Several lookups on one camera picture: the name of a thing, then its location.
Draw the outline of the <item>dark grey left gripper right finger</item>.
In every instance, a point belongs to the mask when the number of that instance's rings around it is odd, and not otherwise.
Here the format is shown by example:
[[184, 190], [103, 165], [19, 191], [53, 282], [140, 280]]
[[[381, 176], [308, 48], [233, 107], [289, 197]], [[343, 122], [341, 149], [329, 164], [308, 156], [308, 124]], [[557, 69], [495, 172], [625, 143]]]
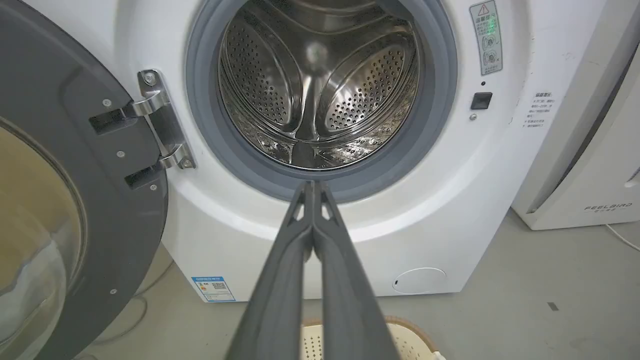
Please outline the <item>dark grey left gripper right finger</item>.
[[346, 223], [322, 181], [311, 184], [311, 230], [322, 268], [326, 360], [397, 360], [399, 354]]

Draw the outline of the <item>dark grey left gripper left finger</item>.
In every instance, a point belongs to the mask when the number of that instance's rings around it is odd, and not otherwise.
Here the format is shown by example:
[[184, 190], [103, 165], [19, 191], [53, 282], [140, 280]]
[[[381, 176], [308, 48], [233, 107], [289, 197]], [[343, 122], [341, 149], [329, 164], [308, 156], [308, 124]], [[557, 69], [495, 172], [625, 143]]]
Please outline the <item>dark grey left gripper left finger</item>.
[[298, 360], [304, 268], [313, 252], [313, 185], [295, 191], [226, 353], [228, 360]]

